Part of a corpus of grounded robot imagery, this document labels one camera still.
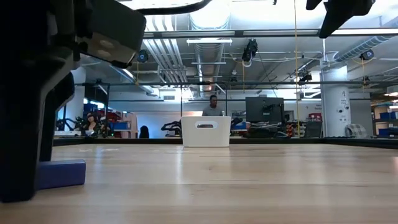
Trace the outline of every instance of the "ceiling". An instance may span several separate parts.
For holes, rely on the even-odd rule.
[[[123,4],[137,9],[140,7],[151,7],[155,4],[161,6],[159,2],[167,1],[155,1],[147,0],[148,6],[143,6],[143,1],[133,0],[122,2]],[[249,30],[249,29],[294,29],[294,7],[293,0],[278,1],[276,6],[273,6],[270,0],[252,0],[252,1],[234,1],[229,2],[229,8],[231,16],[229,18],[228,28],[233,30]],[[299,29],[319,29],[322,25],[323,17],[325,15],[325,9],[319,5],[314,11],[305,10],[305,0],[297,0],[297,27]],[[354,17],[350,19],[343,28],[377,28],[377,27],[388,27],[391,20],[396,20],[398,16],[398,0],[389,1],[376,1],[371,12],[364,17]],[[214,20],[216,15],[208,17],[208,22]],[[157,19],[153,17],[147,18],[147,26],[151,21]],[[176,31],[190,30],[191,24],[188,14],[182,14],[173,16],[172,29]],[[336,52],[348,50],[354,44],[358,44],[368,37],[329,37],[325,41],[326,52],[328,59],[332,59]],[[221,62],[226,62],[225,65],[220,65],[219,74],[221,76],[217,78],[218,81],[228,81],[231,78],[233,70],[236,71],[236,78],[238,81],[259,81],[266,82],[272,81],[289,81],[291,74],[295,71],[296,61],[294,60],[294,51],[297,47],[299,52],[297,60],[298,67],[310,61],[310,58],[322,58],[323,42],[318,37],[260,37],[256,38],[258,43],[258,53],[255,56],[256,59],[268,60],[267,62],[253,61],[252,65],[248,68],[244,68],[239,61],[243,52],[243,49],[248,44],[248,38],[232,38],[231,44],[224,44],[222,52]],[[172,63],[171,55],[165,47],[164,40],[161,43],[168,54],[166,57]],[[197,69],[196,65],[192,65],[192,62],[196,62],[197,58],[195,55],[195,44],[187,44],[187,39],[176,40],[180,56],[183,65],[186,67],[192,67]],[[364,76],[369,76],[371,80],[386,80],[395,79],[394,75],[397,75],[398,79],[398,58],[396,46],[398,45],[398,37],[393,37],[387,42],[378,45],[373,48],[376,59],[366,62],[364,67],[361,65],[359,59],[349,60],[348,64],[348,77],[350,80],[360,80]],[[142,45],[142,49],[148,50],[145,44]],[[92,58],[84,58],[82,65],[87,70],[87,81],[93,82],[97,78],[102,79],[104,82],[109,83],[121,83],[126,82],[126,79],[120,76],[118,72],[109,67],[104,62],[93,60]],[[149,73],[149,71],[156,71],[158,64],[155,61],[153,55],[149,54],[149,60],[146,63],[137,64],[133,63],[129,70],[134,74],[135,78],[138,78],[139,82],[160,82],[160,79],[156,73]],[[319,67],[313,67],[312,70],[319,70]],[[197,76],[188,76],[189,82],[198,82]],[[290,85],[277,86],[277,88],[288,88]],[[386,85],[372,85],[375,91],[380,91],[381,88]],[[245,88],[271,88],[269,85],[261,86],[247,86]],[[136,86],[119,86],[112,87],[112,91],[142,91]]]

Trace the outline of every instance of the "table surface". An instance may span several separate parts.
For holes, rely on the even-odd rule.
[[[0,204],[0,223],[398,223],[398,151],[327,144],[77,145],[86,184]]]

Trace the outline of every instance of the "blue foam block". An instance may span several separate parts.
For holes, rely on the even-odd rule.
[[[39,190],[82,185],[85,180],[86,162],[82,159],[40,162],[37,169]]]

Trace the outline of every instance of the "white column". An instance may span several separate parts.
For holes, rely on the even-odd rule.
[[[347,66],[325,67],[321,81],[347,81]],[[323,133],[325,137],[345,136],[345,126],[351,124],[351,107],[347,85],[321,85]]]
[[[86,70],[83,67],[79,67],[76,70],[72,71],[73,81],[75,83],[83,83],[86,81]],[[85,97],[85,87],[84,86],[76,86],[75,87],[75,95],[71,101],[67,103],[67,112],[65,118],[70,118],[72,120],[76,120],[76,117],[83,116],[83,99]],[[63,108],[58,112],[58,119],[63,119]]]

